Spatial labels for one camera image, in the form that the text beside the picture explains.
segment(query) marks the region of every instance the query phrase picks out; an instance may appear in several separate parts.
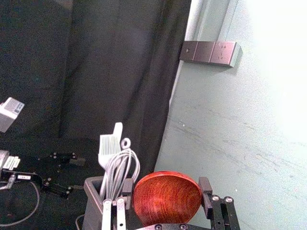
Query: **light blue wall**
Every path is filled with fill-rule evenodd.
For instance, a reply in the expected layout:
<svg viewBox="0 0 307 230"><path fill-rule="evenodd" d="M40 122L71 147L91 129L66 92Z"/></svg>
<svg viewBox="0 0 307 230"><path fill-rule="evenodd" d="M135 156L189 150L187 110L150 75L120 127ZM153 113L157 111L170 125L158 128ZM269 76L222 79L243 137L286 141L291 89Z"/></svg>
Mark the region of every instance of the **light blue wall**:
<svg viewBox="0 0 307 230"><path fill-rule="evenodd" d="M237 66L180 72L156 170L207 176L235 199L242 230L306 229L305 12L299 0L238 0L221 31L242 46ZM218 16L202 13L196 38L207 40L200 24ZM201 211L191 223L210 225Z"/></svg>

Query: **black curtain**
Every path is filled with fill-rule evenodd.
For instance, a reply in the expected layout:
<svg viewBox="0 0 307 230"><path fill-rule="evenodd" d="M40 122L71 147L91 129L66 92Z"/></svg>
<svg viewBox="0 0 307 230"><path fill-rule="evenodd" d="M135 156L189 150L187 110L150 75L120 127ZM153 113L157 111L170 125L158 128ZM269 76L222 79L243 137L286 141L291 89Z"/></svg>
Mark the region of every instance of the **black curtain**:
<svg viewBox="0 0 307 230"><path fill-rule="evenodd" d="M60 136L98 139L123 122L141 177L160 149L190 0L74 2Z"/></svg>
<svg viewBox="0 0 307 230"><path fill-rule="evenodd" d="M69 0L1 2L0 102L12 96L25 107L0 133L0 149L35 157L76 152L86 165L55 178L82 185L103 174L99 135L121 121L141 178L159 152L190 0L75 0L70 7ZM86 201L78 189L68 200L41 193L37 212L5 229L75 229ZM35 204L28 183L2 191L0 223L24 218Z"/></svg>

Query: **red wooden bowl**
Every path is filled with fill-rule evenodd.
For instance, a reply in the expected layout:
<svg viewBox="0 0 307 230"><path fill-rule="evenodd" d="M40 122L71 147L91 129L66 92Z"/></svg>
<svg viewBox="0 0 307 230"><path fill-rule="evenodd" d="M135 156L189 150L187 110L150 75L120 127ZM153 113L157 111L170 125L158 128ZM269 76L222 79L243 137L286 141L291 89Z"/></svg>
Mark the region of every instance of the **red wooden bowl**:
<svg viewBox="0 0 307 230"><path fill-rule="evenodd" d="M201 190L179 172L154 172L135 186L133 206L144 226L187 223L201 205Z"/></svg>

